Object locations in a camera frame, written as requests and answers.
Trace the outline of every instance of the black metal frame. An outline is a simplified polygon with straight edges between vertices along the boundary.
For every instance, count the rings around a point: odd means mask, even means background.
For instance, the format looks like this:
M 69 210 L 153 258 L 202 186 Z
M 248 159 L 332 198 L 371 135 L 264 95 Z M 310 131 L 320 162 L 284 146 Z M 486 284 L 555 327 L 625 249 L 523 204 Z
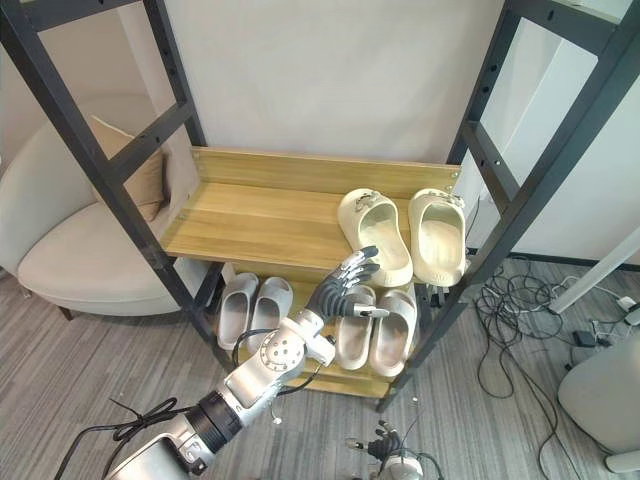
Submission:
M 124 181 L 182 124 L 193 145 L 206 145 L 164 1 L 144 0 L 143 3 L 176 103 L 131 140 L 112 161 L 100 148 L 38 36 L 38 31 L 128 3 L 133 1 L 35 0 L 21 4 L 19 0 L 1 0 L 2 45 L 105 204 L 183 314 L 211 346 L 216 359 L 230 370 L 229 357 L 218 347 L 205 316 L 207 302 L 224 286 L 222 264 L 211 265 L 194 298 L 173 266 L 175 259 L 162 249 L 124 188 Z
M 176 103 L 109 162 L 83 119 L 38 37 L 38 31 L 135 0 L 0 0 L 0 34 L 27 85 L 74 157 L 153 268 L 215 357 L 231 368 L 205 313 L 215 310 L 224 287 L 222 264 L 211 265 L 193 297 L 124 189 L 123 182 L 159 144 L 185 125 L 193 145 L 206 145 L 163 0 L 143 0 Z M 480 123 L 521 18 L 530 20 L 598 56 L 598 63 L 549 141 L 531 173 L 519 186 Z M 421 338 L 403 372 L 378 403 L 382 412 L 467 307 L 462 295 L 484 282 L 542 211 L 576 165 L 640 74 L 640 0 L 620 24 L 612 19 L 552 0 L 506 0 L 484 63 L 460 123 L 447 163 L 462 163 L 469 149 L 494 198 L 501 218 L 474 256 L 462 280 L 451 289 L 437 316 L 430 311 L 431 289 L 416 286 Z
M 598 56 L 598 63 L 522 186 L 511 175 L 480 123 L 520 18 L 530 20 Z M 382 412 L 457 320 L 462 295 L 483 283 L 509 254 L 578 163 L 640 75 L 640 0 L 619 24 L 594 12 L 551 0 L 506 0 L 447 163 L 459 165 L 469 149 L 500 220 L 428 323 L 403 372 L 378 403 Z

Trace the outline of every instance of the black robotic finger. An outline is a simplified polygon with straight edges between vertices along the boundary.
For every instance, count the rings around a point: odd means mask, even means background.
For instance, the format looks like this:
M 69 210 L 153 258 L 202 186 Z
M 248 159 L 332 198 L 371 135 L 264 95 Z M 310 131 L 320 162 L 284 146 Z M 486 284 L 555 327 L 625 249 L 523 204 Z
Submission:
M 358 265 L 346 271 L 344 277 L 341 278 L 343 282 L 348 283 L 350 280 L 368 275 L 369 277 L 380 270 L 380 265 L 377 263 L 365 263 L 364 265 Z

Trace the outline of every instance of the floor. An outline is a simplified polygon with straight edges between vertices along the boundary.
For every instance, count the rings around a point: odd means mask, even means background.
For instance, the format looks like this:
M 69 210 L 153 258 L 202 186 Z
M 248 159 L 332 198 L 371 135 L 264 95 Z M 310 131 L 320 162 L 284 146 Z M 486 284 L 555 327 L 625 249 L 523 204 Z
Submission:
M 524 262 L 507 260 L 509 272 Z M 533 273 L 548 281 L 580 275 L 582 267 L 534 263 Z M 603 285 L 640 299 L 640 274 L 616 272 Z M 612 298 L 590 293 L 567 310 L 567 331 L 589 328 L 588 319 L 615 320 Z M 440 342 L 416 377 L 384 414 L 401 432 L 419 416 L 407 445 L 431 452 L 447 479 L 539 479 L 538 444 L 548 433 L 542 412 L 522 383 L 516 396 L 496 400 L 484 394 L 475 369 L 484 347 L 473 310 Z M 527 340 L 514 352 L 555 396 L 569 362 L 558 340 Z M 577 360 L 585 352 L 576 352 Z M 487 382 L 504 380 L 495 355 Z M 0 279 L 0 479 L 51 479 L 76 433 L 92 424 L 126 421 L 131 414 L 109 397 L 145 411 L 175 395 L 190 405 L 222 377 L 206 346 L 180 315 L 107 318 L 83 314 L 67 322 L 55 306 L 25 299 L 11 277 Z M 347 437 L 373 439 L 379 415 L 374 402 L 341 395 L 301 392 L 278 400 L 283 422 L 265 413 L 217 457 L 203 479 L 366 478 L 375 462 L 344 447 Z M 155 431 L 132 442 L 131 452 Z M 67 479 L 100 478 L 112 443 L 92 434 L 73 457 Z M 603 454 L 561 415 L 560 437 L 583 480 L 631 479 L 607 473 Z M 550 478 L 577 478 L 556 442 L 543 462 Z M 427 479 L 436 478 L 429 471 Z

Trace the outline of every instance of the white slipper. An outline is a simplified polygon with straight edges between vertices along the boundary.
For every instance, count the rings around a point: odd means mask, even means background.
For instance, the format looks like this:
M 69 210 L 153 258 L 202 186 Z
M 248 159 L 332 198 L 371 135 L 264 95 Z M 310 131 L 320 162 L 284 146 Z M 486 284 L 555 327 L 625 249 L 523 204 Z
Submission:
M 258 291 L 258 299 L 253 310 L 253 320 L 251 321 L 251 330 L 276 328 L 282 317 L 286 317 L 289 314 L 291 303 L 293 303 L 291 285 L 284 278 L 267 278 Z M 260 333 L 249 337 L 247 339 L 249 352 L 256 353 L 266 336 L 266 333 Z
M 247 329 L 258 283 L 258 277 L 253 273 L 240 273 L 224 288 L 218 324 L 220 348 L 233 350 L 238 337 Z
M 416 329 L 415 300 L 400 290 L 390 290 L 378 302 L 389 310 L 388 317 L 378 318 L 373 326 L 369 352 L 371 367 L 384 377 L 394 377 L 404 368 Z
M 411 256 L 398 229 L 398 209 L 384 195 L 368 188 L 347 193 L 338 207 L 338 222 L 353 250 L 375 245 L 372 261 L 380 265 L 372 281 L 398 287 L 411 281 Z
M 376 293 L 366 285 L 355 285 L 346 297 L 364 305 L 376 304 Z M 336 361 L 346 370 L 356 370 L 367 362 L 371 317 L 338 317 L 336 320 Z
M 464 202 L 433 188 L 409 202 L 411 259 L 416 277 L 439 287 L 460 281 L 465 270 Z

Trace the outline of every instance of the white pole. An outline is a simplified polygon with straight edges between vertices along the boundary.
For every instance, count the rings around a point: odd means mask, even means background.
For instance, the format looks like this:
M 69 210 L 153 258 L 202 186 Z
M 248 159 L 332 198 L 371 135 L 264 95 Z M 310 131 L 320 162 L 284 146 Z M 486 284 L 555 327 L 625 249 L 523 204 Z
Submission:
M 549 309 L 556 313 L 562 313 L 573 302 L 587 293 L 604 277 L 609 275 L 627 258 L 640 249 L 640 227 L 631 235 L 625 238 L 620 245 L 612 252 L 600 260 L 591 270 L 589 270 L 580 280 L 574 283 L 566 292 L 556 298 L 549 305 Z

